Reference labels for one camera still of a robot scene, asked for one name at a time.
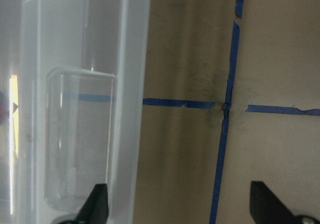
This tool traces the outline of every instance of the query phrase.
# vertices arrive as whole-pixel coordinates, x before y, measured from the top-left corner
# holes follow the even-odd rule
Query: translucent plastic
[[[0,0],[0,224],[134,208],[149,0]]]
[[[47,78],[46,198],[76,211],[106,182],[111,132],[112,75],[57,68]]]

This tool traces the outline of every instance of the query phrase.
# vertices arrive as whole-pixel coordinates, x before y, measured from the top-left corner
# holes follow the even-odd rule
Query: plastic container wall
[[[132,223],[149,0],[0,3],[0,223]]]

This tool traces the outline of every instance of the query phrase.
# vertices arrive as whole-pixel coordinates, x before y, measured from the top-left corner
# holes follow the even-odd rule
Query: wall
[[[251,180],[263,180],[295,213],[320,218],[319,117],[246,112],[320,107],[319,4],[244,0],[217,223],[254,223]],[[209,222],[234,7],[151,0],[144,97],[217,105],[143,107],[136,224]]]

